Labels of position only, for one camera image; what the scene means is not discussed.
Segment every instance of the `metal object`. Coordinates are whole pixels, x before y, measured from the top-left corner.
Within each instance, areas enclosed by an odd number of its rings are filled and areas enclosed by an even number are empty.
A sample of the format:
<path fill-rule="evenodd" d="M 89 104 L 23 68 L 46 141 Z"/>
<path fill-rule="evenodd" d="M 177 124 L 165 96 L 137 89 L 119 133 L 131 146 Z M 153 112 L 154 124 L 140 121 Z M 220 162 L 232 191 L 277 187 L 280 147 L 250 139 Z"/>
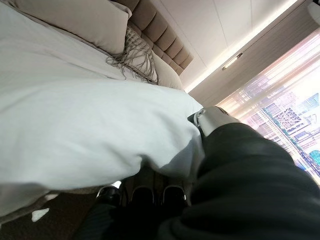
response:
<path fill-rule="evenodd" d="M 218 106 L 211 106 L 201 109 L 190 116 L 189 121 L 199 128 L 203 137 L 209 136 L 217 128 L 240 121 L 230 116 L 225 110 Z"/>

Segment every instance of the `sheer curtain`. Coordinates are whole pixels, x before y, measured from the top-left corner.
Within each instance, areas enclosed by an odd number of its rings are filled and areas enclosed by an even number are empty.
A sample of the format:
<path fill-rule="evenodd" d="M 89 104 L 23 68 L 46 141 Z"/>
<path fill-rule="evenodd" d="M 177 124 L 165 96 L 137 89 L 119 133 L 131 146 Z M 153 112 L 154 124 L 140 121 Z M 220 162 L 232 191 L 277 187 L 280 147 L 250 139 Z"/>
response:
<path fill-rule="evenodd" d="M 320 28 L 218 106 L 285 148 L 320 185 Z"/>

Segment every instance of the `fringe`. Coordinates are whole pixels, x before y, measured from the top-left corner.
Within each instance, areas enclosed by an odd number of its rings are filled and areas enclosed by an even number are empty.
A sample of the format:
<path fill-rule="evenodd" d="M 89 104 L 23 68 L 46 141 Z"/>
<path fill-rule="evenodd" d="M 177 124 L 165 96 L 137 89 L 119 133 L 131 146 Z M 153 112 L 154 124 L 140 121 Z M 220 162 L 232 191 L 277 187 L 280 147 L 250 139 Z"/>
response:
<path fill-rule="evenodd" d="M 159 78 L 155 70 L 154 55 L 150 46 L 143 40 L 131 27 L 127 26 L 124 51 L 120 54 L 112 56 L 113 59 L 107 59 L 106 63 L 122 69 L 124 73 L 125 67 L 131 70 L 132 75 L 138 76 L 141 81 L 149 84 L 158 85 Z M 134 64 L 134 60 L 140 61 L 139 64 Z"/>

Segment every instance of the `ceiling light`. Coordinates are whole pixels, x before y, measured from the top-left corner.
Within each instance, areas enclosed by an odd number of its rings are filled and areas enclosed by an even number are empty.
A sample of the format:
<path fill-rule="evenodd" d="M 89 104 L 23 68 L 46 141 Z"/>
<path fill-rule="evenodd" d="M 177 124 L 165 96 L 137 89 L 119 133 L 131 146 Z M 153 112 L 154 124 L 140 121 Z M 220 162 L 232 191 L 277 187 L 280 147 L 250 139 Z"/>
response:
<path fill-rule="evenodd" d="M 237 61 L 237 59 L 239 59 L 242 55 L 243 53 L 239 53 L 237 56 L 232 58 L 231 61 L 229 61 L 226 65 L 223 66 L 222 70 L 225 70 L 226 68 L 230 67 L 230 65 Z"/>

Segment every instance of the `person's arm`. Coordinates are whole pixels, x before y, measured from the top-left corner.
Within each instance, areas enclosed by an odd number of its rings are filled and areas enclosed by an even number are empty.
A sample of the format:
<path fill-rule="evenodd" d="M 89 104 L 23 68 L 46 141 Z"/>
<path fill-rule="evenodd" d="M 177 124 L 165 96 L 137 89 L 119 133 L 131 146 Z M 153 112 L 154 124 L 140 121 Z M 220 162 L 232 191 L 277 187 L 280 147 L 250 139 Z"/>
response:
<path fill-rule="evenodd" d="M 204 140 L 192 206 L 159 240 L 319 240 L 320 190 L 290 155 L 242 123 Z"/>

